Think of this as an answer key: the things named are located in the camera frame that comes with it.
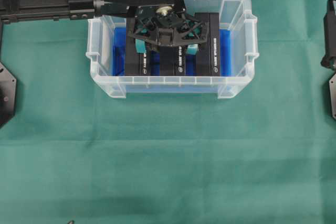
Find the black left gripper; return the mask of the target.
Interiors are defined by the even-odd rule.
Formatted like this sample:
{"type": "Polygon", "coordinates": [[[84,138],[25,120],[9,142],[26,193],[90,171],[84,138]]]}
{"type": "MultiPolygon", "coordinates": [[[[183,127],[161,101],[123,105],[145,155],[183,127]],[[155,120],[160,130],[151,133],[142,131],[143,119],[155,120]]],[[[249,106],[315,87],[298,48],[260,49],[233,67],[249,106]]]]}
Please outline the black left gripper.
{"type": "Polygon", "coordinates": [[[95,0],[97,16],[125,18],[128,36],[135,39],[137,53],[146,53],[146,44],[159,47],[187,46],[187,55],[196,55],[198,44],[207,42],[208,22],[187,13],[184,0],[95,0]]]}

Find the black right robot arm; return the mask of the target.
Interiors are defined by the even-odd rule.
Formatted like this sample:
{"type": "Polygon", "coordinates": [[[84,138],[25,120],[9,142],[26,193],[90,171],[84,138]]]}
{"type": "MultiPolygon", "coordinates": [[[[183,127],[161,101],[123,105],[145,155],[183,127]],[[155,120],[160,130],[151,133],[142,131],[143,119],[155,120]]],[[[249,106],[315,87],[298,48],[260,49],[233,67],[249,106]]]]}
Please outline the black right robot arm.
{"type": "Polygon", "coordinates": [[[321,65],[335,71],[335,0],[327,1],[327,11],[323,18],[325,55],[321,65]]]}

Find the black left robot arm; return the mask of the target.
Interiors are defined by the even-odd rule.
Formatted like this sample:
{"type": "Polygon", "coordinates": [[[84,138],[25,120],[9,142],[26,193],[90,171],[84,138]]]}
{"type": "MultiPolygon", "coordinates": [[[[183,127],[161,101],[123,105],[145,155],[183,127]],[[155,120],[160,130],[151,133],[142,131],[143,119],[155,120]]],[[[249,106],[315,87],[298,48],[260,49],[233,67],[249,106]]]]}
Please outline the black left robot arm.
{"type": "Polygon", "coordinates": [[[187,13],[184,0],[1,0],[1,22],[126,18],[137,52],[206,43],[209,23],[187,13]]]}

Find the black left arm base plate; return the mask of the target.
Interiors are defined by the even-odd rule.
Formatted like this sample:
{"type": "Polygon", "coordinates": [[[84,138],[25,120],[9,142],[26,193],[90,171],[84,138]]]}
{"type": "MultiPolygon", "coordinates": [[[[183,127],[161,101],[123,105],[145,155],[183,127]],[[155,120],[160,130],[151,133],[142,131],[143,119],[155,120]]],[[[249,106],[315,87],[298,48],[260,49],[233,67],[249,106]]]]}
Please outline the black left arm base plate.
{"type": "Polygon", "coordinates": [[[0,66],[1,127],[3,127],[15,115],[17,80],[2,63],[0,63],[0,66]]]}

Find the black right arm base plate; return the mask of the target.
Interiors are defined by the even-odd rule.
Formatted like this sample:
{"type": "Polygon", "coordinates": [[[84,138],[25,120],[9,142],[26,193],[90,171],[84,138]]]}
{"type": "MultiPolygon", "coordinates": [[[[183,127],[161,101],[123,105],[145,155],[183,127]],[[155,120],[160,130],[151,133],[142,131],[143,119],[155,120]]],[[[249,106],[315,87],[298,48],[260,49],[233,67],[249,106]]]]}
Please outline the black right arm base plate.
{"type": "Polygon", "coordinates": [[[329,80],[329,91],[332,117],[336,119],[336,74],[329,80]]]}

